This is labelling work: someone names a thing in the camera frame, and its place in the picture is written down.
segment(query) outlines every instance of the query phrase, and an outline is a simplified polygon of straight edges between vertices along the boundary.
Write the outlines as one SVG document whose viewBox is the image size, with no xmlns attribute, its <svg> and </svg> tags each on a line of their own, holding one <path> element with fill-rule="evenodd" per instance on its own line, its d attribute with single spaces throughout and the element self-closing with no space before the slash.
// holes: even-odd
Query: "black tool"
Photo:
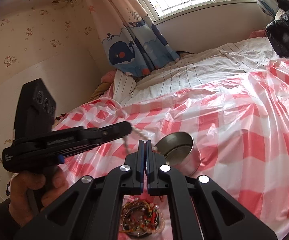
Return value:
<svg viewBox="0 0 289 240">
<path fill-rule="evenodd" d="M 130 123 L 120 122 L 99 129 L 80 126 L 52 132 L 55 110 L 56 103 L 41 79 L 24 84 L 16 110 L 15 140 L 2 154 L 3 167 L 10 172 L 27 170 L 45 175 L 45 187 L 27 192 L 34 214 L 43 207 L 43 194 L 52 188 L 55 165 L 64 163 L 66 157 L 122 138 L 132 131 Z"/>
<path fill-rule="evenodd" d="M 138 152 L 100 178 L 84 176 L 21 228 L 15 240 L 116 240 L 123 195 L 167 195 L 174 240 L 277 240 L 275 233 L 211 178 L 183 176 L 139 141 Z"/>
</svg>

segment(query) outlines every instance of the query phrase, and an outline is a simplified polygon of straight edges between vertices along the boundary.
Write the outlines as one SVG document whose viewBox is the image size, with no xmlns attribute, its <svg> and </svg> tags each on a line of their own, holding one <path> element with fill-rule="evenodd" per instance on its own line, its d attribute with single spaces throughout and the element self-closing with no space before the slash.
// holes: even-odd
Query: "human hand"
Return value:
<svg viewBox="0 0 289 240">
<path fill-rule="evenodd" d="M 45 183 L 46 178 L 43 174 L 34 174 L 29 171 L 19 173 L 11 180 L 9 213 L 21 227 L 34 217 L 28 203 L 27 190 L 40 189 Z M 57 167 L 57 171 L 52 177 L 52 184 L 54 187 L 47 191 L 41 198 L 41 203 L 44 206 L 43 208 L 50 205 L 69 187 L 65 175 L 59 167 Z"/>
</svg>

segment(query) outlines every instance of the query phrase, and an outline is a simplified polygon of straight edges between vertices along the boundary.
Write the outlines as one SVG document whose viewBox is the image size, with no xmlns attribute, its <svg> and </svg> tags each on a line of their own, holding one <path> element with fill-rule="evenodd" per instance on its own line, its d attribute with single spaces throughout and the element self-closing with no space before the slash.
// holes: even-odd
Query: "windowsill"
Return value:
<svg viewBox="0 0 289 240">
<path fill-rule="evenodd" d="M 191 13 L 194 11 L 210 8 L 210 7 L 215 7 L 215 6 L 220 6 L 220 5 L 226 5 L 226 4 L 235 4 L 235 3 L 256 3 L 255 0 L 223 0 L 223 1 L 218 1 L 218 2 L 205 2 L 205 3 L 200 3 L 196 5 L 192 5 L 190 7 L 183 8 L 175 13 L 171 13 L 168 15 L 164 15 L 161 17 L 161 19 L 155 21 L 155 25 L 160 24 L 162 22 L 165 22 L 167 20 L 176 18 L 178 16 Z"/>
</svg>

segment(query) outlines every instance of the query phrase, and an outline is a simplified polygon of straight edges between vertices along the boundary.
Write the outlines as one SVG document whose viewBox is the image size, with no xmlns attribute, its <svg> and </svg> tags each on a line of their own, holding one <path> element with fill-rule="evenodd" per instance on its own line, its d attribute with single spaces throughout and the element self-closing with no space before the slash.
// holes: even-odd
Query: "black handle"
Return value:
<svg viewBox="0 0 289 240">
<path fill-rule="evenodd" d="M 56 173 L 57 169 L 58 169 L 58 166 L 50 166 L 50 167 L 44 168 L 40 172 L 35 172 L 35 173 L 42 173 L 43 175 L 45 175 L 46 183 L 41 189 L 38 189 L 38 190 L 28 189 L 27 190 L 27 198 L 28 198 L 29 207 L 31 208 L 34 216 L 40 212 L 41 208 L 43 208 L 43 204 L 41 203 L 41 198 L 43 197 L 43 195 L 48 190 L 53 188 L 52 177 Z"/>
</svg>

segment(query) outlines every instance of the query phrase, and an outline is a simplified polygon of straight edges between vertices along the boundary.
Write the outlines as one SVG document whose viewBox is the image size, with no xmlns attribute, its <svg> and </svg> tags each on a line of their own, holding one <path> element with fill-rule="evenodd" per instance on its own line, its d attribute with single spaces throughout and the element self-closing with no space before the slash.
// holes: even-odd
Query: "bed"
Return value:
<svg viewBox="0 0 289 240">
<path fill-rule="evenodd" d="M 279 56 L 267 38 L 227 43 L 198 54 L 187 54 L 137 83 L 131 76 L 117 71 L 113 99 L 122 106 L 138 103 L 217 79 L 265 70 L 269 60 L 276 58 Z"/>
<path fill-rule="evenodd" d="M 153 145 L 172 132 L 190 133 L 202 156 L 191 176 L 210 176 L 279 240 L 289 232 L 289 60 L 279 59 L 266 38 L 188 54 L 138 82 L 117 71 L 105 96 L 66 114 L 55 130 L 121 121 L 141 129 Z M 128 136 L 132 152 L 139 139 Z M 106 175 L 126 155 L 120 139 L 69 157 L 61 167 L 72 185 L 84 175 Z M 172 239 L 167 201 L 146 192 L 141 197 L 157 203 L 166 219 L 165 230 L 147 239 Z"/>
</svg>

